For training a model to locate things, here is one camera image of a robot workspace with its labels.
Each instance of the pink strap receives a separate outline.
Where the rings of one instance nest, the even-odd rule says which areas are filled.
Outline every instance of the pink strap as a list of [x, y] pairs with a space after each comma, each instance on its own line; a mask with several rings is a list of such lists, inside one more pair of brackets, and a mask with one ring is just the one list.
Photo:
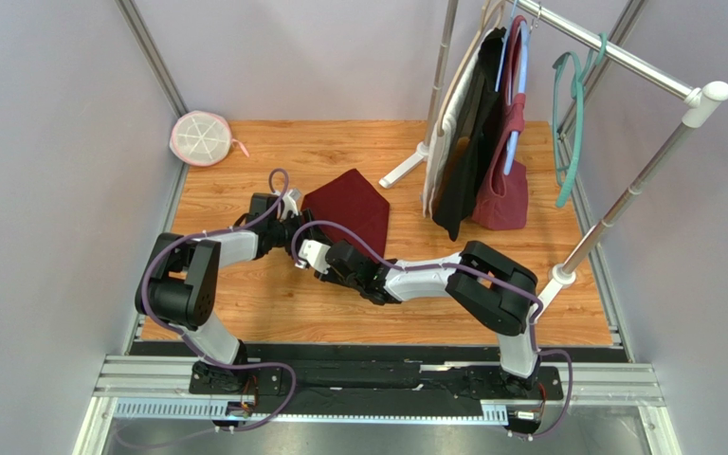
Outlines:
[[241, 142], [240, 140], [234, 138], [232, 140], [232, 145], [235, 145], [235, 144], [238, 144], [238, 147], [241, 148], [241, 152], [243, 152], [244, 155], [246, 155], [246, 157], [249, 158], [249, 150], [246, 149], [246, 145], [244, 145], [244, 143]]

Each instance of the maroon garment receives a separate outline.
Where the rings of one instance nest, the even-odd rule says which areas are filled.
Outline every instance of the maroon garment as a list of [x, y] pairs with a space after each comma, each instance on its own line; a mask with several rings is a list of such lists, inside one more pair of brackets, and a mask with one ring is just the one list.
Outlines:
[[[501, 76], [502, 93], [507, 93], [507, 81], [510, 74], [517, 74], [520, 60], [519, 27], [523, 16], [517, 16], [513, 21], [507, 43], [507, 62]], [[476, 195], [476, 207], [471, 218], [485, 228], [493, 230], [521, 229], [527, 225], [527, 209], [529, 207], [529, 190], [527, 188], [527, 168], [513, 163], [509, 175], [504, 175], [504, 162], [507, 160], [507, 140], [510, 133], [524, 131], [524, 103], [526, 95], [516, 94], [513, 102], [506, 108], [504, 128], [501, 131], [499, 144], [493, 153], [490, 168], [482, 181]]]
[[[390, 224], [390, 203], [378, 194], [356, 169], [350, 169], [327, 185], [305, 194], [302, 209], [310, 209], [314, 218], [339, 223], [355, 232], [381, 256], [387, 248]], [[349, 235], [332, 227], [320, 227], [333, 242], [358, 243]]]

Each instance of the gray wall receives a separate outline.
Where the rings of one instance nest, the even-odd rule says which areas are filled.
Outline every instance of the gray wall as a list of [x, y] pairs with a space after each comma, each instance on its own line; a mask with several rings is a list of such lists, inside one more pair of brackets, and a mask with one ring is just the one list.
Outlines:
[[171, 194], [173, 121], [114, 2], [0, 1], [0, 454], [72, 450]]
[[[425, 119], [428, 113], [447, 0], [136, 3], [190, 109], [229, 119]], [[449, 80], [483, 0], [459, 3]], [[625, 3], [544, 2], [596, 30], [610, 30]], [[528, 119], [551, 117], [552, 62], [569, 49], [585, 53], [551, 28], [535, 31]], [[561, 92], [565, 109], [568, 90]]]
[[[626, 45], [703, 85], [728, 82], [728, 8], [650, 2]], [[684, 107], [614, 67], [587, 107], [581, 176], [602, 214]], [[620, 220], [604, 248], [640, 360], [655, 364], [684, 453], [728, 453], [728, 102]]]

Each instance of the wood grain surface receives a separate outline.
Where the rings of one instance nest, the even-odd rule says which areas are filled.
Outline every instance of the wood grain surface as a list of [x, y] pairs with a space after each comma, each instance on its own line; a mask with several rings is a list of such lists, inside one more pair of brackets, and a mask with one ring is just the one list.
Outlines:
[[[248, 210], [255, 191], [268, 192], [266, 178], [286, 168], [303, 194], [357, 168], [390, 202], [387, 258], [423, 260], [463, 249], [481, 240], [532, 269], [540, 283], [580, 239], [571, 203], [555, 207], [552, 141], [545, 122], [531, 122], [521, 135], [517, 159], [527, 166], [530, 208], [527, 227], [490, 231], [463, 222], [459, 240], [421, 215], [421, 165], [392, 189], [378, 180], [409, 156], [422, 140], [423, 121], [235, 121], [233, 135], [251, 153], [233, 151], [211, 168], [191, 168], [173, 224], [178, 233], [230, 226]], [[577, 283], [550, 306], [538, 327], [548, 345], [609, 345], [608, 325], [588, 263]], [[284, 252], [236, 264], [220, 273], [215, 311], [244, 341], [495, 344], [495, 336], [454, 299], [420, 299], [376, 306], [352, 290], [322, 283], [294, 267]], [[148, 321], [144, 339], [172, 338]]]

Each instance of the clothing rack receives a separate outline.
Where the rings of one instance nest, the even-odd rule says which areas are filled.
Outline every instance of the clothing rack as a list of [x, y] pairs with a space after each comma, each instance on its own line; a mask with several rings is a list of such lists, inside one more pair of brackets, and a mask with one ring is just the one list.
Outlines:
[[[513, 0], [503, 1], [508, 3], [513, 2]], [[381, 179], [380, 184], [384, 188], [391, 187], [395, 182], [410, 173], [428, 158], [428, 146], [431, 135], [435, 134], [434, 123], [437, 119], [442, 80], [445, 75], [451, 31], [454, 27], [458, 4], [458, 0], [448, 0], [446, 21], [443, 29], [443, 41], [440, 44], [437, 70], [431, 91], [431, 105], [428, 110], [426, 137], [423, 142], [418, 144], [417, 150], [415, 150], [412, 156]], [[584, 29], [550, 9], [544, 8], [540, 3], [532, 0], [518, 0], [518, 7], [530, 13], [534, 21], [548, 24], [585, 46], [599, 50], [602, 45], [599, 35]], [[563, 264], [558, 264], [553, 267], [550, 272], [550, 281], [540, 295], [544, 307], [538, 312], [538, 315], [543, 313], [543, 310], [546, 309], [561, 289], [569, 287], [574, 283], [576, 280], [574, 271], [577, 269], [577, 266], [589, 256], [591, 250], [599, 244], [603, 234], [616, 223], [619, 217], [622, 216], [622, 213], [642, 193], [644, 186], [662, 168], [666, 160], [681, 147], [692, 132], [706, 122], [723, 101], [728, 100], [728, 83], [726, 82], [709, 82], [703, 88], [693, 87], [670, 76], [665, 71], [645, 62], [613, 43], [606, 44], [605, 55], [607, 59], [620, 64], [637, 76], [652, 82], [665, 92], [677, 97], [689, 107], [689, 110], [683, 115], [682, 121], [676, 127], [675, 131], [673, 131], [656, 154], [650, 158], [625, 192], [619, 196], [608, 212], [586, 232], [566, 261]]]

